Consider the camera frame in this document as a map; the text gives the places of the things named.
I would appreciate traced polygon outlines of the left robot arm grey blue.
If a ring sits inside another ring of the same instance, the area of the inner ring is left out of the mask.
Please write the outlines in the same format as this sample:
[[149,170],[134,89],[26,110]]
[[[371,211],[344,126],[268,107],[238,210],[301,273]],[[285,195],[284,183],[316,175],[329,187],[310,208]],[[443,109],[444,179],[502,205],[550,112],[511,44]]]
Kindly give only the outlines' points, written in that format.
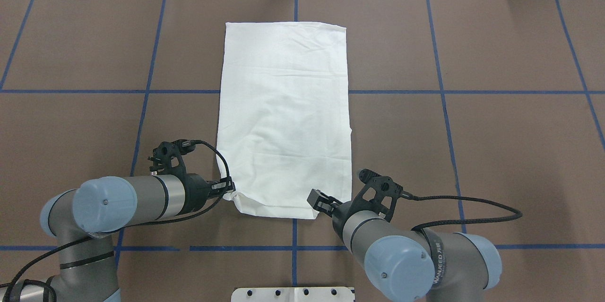
[[3,302],[119,302],[112,234],[127,227],[183,222],[205,213],[206,200],[233,192],[231,177],[191,173],[108,176],[50,199],[41,228],[58,247],[25,265],[1,286]]

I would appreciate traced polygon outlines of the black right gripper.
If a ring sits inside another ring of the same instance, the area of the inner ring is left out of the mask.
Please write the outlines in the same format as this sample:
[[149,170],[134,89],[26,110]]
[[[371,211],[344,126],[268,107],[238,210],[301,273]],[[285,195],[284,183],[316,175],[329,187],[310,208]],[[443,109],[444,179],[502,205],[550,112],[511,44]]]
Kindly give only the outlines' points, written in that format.
[[331,224],[337,236],[342,237],[346,221],[350,217],[353,202],[337,203],[337,199],[328,196],[318,189],[311,189],[307,197],[307,203],[317,212],[331,215]]

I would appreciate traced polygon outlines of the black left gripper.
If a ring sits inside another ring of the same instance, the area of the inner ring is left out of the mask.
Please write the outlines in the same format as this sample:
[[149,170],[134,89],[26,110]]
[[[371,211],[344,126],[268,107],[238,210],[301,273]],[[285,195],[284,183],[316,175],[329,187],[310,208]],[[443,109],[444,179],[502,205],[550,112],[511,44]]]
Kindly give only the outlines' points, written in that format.
[[209,195],[224,195],[236,190],[231,177],[206,181],[196,173],[187,173],[184,177],[185,201],[182,214],[199,211],[206,203]]

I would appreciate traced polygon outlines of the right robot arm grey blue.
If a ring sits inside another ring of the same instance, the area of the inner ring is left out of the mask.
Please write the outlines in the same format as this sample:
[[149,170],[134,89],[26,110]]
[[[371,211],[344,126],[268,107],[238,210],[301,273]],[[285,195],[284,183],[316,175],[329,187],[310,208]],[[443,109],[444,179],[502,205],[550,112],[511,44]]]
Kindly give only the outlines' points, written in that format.
[[483,302],[502,275],[499,251],[478,235],[403,231],[369,208],[337,230],[371,284],[393,302]]

